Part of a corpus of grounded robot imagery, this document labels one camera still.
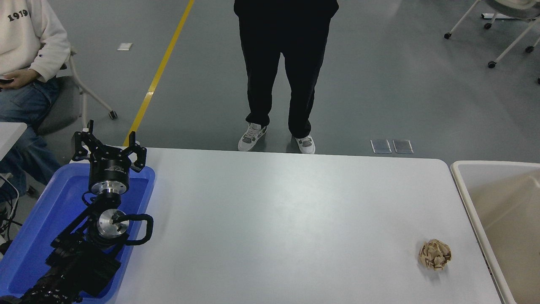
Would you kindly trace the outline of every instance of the white sweatshirt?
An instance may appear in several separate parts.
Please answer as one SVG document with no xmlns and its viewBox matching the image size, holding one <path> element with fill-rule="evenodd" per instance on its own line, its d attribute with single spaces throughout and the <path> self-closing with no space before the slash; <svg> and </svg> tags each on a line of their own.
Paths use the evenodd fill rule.
<svg viewBox="0 0 540 304">
<path fill-rule="evenodd" d="M 0 0 L 0 75 L 29 67 L 46 82 L 69 54 L 68 35 L 46 0 Z"/>
</svg>

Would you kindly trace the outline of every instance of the gray floor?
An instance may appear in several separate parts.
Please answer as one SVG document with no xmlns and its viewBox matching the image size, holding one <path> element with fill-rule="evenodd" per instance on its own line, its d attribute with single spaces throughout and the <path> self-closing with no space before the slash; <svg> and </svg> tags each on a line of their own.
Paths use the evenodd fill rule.
<svg viewBox="0 0 540 304">
<path fill-rule="evenodd" d="M 94 134 L 121 145 L 188 0 L 49 0 L 79 50 L 83 81 L 119 119 L 90 104 Z M 472 4 L 462 0 L 339 0 L 311 115 L 318 154 L 540 162 L 540 50 L 533 29 L 480 19 L 481 3 L 450 40 L 443 34 Z M 236 150 L 248 114 L 246 73 L 233 0 L 195 0 L 137 132 L 147 147 Z M 116 51 L 132 42 L 131 51 Z M 280 70 L 266 138 L 256 151 L 298 153 L 287 130 L 290 89 Z M 80 124 L 47 140 L 59 159 Z M 370 139 L 409 139 L 414 155 L 374 154 Z"/>
</svg>

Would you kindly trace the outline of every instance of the white table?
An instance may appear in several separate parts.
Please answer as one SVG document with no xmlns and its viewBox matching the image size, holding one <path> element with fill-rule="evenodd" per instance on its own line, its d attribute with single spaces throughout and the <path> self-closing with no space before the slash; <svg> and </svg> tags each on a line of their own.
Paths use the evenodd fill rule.
<svg viewBox="0 0 540 304">
<path fill-rule="evenodd" d="M 22 122 L 0 122 L 0 160 L 13 147 L 17 139 L 26 130 Z"/>
<path fill-rule="evenodd" d="M 117 304 L 500 303 L 442 161 L 150 148 L 147 165 L 154 234 Z M 441 272 L 417 259 L 432 238 Z"/>
</svg>

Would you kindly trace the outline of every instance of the seated person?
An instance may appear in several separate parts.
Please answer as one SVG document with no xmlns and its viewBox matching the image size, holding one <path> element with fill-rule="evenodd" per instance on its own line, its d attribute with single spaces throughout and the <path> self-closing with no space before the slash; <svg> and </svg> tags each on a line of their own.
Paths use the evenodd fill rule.
<svg viewBox="0 0 540 304">
<path fill-rule="evenodd" d="M 13 79 L 0 83 L 0 122 L 27 125 L 0 161 L 0 173 L 12 173 L 9 181 L 23 195 L 24 172 L 47 184 L 60 167 L 45 140 L 33 128 L 41 123 L 58 97 L 55 75 L 69 58 L 70 45 L 65 29 L 46 0 L 2 0 L 0 16 L 0 76 Z M 2 217 L 6 200 L 16 195 L 7 183 L 2 185 L 0 194 Z"/>
</svg>

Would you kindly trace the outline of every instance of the jeans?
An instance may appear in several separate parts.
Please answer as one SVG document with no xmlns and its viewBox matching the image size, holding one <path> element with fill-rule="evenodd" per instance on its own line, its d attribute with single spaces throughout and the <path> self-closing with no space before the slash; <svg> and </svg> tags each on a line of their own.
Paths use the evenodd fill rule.
<svg viewBox="0 0 540 304">
<path fill-rule="evenodd" d="M 28 126 L 11 150 L 0 161 L 0 173 L 12 173 L 9 180 L 20 195 L 26 192 L 27 172 L 36 181 L 46 185 L 54 172 L 60 168 L 45 140 L 36 134 L 37 128 L 58 97 L 56 78 L 46 83 L 33 81 L 20 89 L 0 91 L 0 122 L 24 122 Z M 15 192 L 4 183 L 2 190 L 14 199 Z M 6 192 L 0 191 L 0 202 L 6 200 Z"/>
</svg>

